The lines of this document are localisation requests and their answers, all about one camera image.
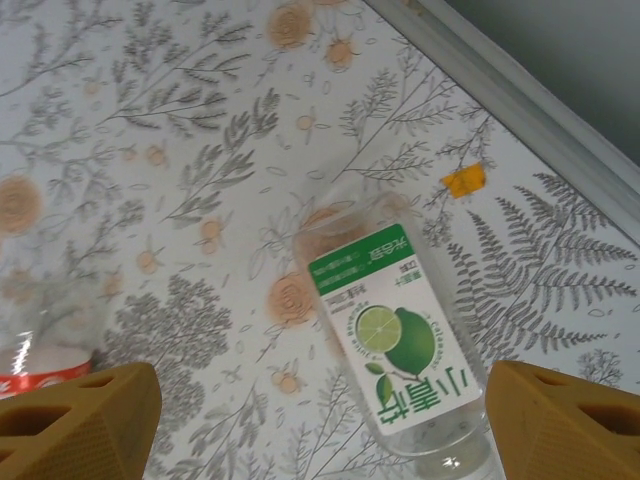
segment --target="bottle label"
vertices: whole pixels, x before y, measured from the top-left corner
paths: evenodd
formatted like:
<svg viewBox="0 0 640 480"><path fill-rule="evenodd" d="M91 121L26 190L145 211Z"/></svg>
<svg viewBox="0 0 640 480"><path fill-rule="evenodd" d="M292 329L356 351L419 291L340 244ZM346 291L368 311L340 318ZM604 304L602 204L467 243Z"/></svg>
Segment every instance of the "bottle label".
<svg viewBox="0 0 640 480"><path fill-rule="evenodd" d="M482 395L401 225L334 250L309 271L383 435Z"/></svg>
<svg viewBox="0 0 640 480"><path fill-rule="evenodd" d="M0 399L13 397L18 393L30 392L39 388L49 387L66 380L83 377L91 370L90 362L77 367L67 368L48 373L27 375L0 375Z"/></svg>

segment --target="green leaf illustration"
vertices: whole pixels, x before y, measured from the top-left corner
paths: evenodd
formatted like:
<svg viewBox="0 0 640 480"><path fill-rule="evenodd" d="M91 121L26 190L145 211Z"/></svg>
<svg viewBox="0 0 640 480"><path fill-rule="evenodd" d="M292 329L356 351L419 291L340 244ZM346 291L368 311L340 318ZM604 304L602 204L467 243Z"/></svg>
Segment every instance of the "green leaf illustration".
<svg viewBox="0 0 640 480"><path fill-rule="evenodd" d="M387 402L389 402L392 391L393 385L391 385L389 377L387 375L380 377L376 384L376 393L378 394L378 399L380 399L380 403L383 407L387 405Z"/></svg>
<svg viewBox="0 0 640 480"><path fill-rule="evenodd" d="M417 313L404 308L395 311L402 324L398 344L385 353L387 360L405 373L420 375L435 356L436 341L427 321Z"/></svg>
<svg viewBox="0 0 640 480"><path fill-rule="evenodd" d="M374 375L382 375L384 373L384 368L382 368L377 363L367 363L365 365L366 369L369 370Z"/></svg>

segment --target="gray wall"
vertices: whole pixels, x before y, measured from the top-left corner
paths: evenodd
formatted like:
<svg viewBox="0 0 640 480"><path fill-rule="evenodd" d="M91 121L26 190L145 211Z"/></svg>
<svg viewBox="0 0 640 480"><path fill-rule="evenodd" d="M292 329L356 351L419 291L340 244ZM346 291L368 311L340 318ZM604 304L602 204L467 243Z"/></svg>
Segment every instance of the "gray wall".
<svg viewBox="0 0 640 480"><path fill-rule="evenodd" d="M640 165L639 0L447 0Z"/></svg>

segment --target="table surface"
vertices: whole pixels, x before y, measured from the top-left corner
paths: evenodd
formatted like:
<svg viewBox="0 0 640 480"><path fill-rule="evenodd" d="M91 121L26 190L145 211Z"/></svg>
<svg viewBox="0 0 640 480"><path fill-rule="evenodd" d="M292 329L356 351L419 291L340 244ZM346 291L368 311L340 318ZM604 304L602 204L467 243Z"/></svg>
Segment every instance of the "table surface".
<svg viewBox="0 0 640 480"><path fill-rule="evenodd" d="M102 365L162 385L148 478L411 478L292 260L342 181L405 196L487 365L640 392L637 246L363 3L4 2L0 41L0 275L109 299Z"/></svg>

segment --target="plastic bottle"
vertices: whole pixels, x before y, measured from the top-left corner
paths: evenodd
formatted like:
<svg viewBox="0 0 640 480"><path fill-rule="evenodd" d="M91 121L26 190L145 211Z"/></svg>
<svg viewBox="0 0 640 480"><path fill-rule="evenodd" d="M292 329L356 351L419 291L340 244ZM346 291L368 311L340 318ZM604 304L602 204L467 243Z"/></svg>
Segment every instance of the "plastic bottle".
<svg viewBox="0 0 640 480"><path fill-rule="evenodd" d="M0 399L89 373L106 302L88 282L18 272L1 287Z"/></svg>
<svg viewBox="0 0 640 480"><path fill-rule="evenodd" d="M486 371L404 199L355 201L303 227L293 248L379 444L414 458L423 478L485 464Z"/></svg>

